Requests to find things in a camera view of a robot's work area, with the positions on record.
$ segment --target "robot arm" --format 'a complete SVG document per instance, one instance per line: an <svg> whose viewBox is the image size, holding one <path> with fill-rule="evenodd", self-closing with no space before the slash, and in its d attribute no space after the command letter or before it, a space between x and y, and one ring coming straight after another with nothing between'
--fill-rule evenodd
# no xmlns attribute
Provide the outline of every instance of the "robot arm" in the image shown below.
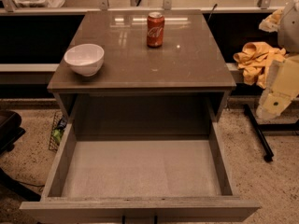
<svg viewBox="0 0 299 224"><path fill-rule="evenodd" d="M299 0L291 0L282 10L278 43L291 54L284 62L273 61L270 66L266 89L257 108L261 119L280 116L299 95Z"/></svg>

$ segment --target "brown tabletop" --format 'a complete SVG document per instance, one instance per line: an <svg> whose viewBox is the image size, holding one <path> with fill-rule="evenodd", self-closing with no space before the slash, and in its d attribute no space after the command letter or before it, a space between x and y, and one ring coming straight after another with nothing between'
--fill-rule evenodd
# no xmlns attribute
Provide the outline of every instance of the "brown tabletop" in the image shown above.
<svg viewBox="0 0 299 224"><path fill-rule="evenodd" d="M90 11L69 48L93 43L103 47L102 68L92 77L74 73L64 59L49 91L63 93L114 90L227 91L235 86L200 11L162 11L164 43L147 46L150 11Z"/></svg>

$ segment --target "drawer handle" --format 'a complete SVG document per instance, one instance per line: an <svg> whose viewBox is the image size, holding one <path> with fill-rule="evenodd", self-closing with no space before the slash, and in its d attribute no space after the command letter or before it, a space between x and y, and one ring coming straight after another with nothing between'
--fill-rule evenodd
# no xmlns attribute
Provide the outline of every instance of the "drawer handle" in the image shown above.
<svg viewBox="0 0 299 224"><path fill-rule="evenodd" d="M155 216L153 218L153 223L154 224L158 224L158 216ZM122 216L122 218L121 218L121 224L125 224L125 216Z"/></svg>

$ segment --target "orange cloth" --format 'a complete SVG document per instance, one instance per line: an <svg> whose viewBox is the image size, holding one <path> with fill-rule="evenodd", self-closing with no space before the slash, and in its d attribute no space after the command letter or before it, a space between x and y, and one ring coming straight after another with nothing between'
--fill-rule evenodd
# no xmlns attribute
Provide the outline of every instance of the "orange cloth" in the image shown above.
<svg viewBox="0 0 299 224"><path fill-rule="evenodd" d="M243 69L244 83L248 85L256 83L265 89L272 61L283 62L285 54L285 49L272 48L265 42L249 42L245 44L242 52L234 55L234 59L238 63L238 69Z"/></svg>

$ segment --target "can top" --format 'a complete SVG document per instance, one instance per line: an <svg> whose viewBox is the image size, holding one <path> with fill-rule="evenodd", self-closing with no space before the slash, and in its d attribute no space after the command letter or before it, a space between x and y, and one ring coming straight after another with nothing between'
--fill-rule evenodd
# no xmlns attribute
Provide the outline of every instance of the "can top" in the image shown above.
<svg viewBox="0 0 299 224"><path fill-rule="evenodd" d="M161 12L154 11L149 14L149 16L153 19L160 19L162 17Z"/></svg>

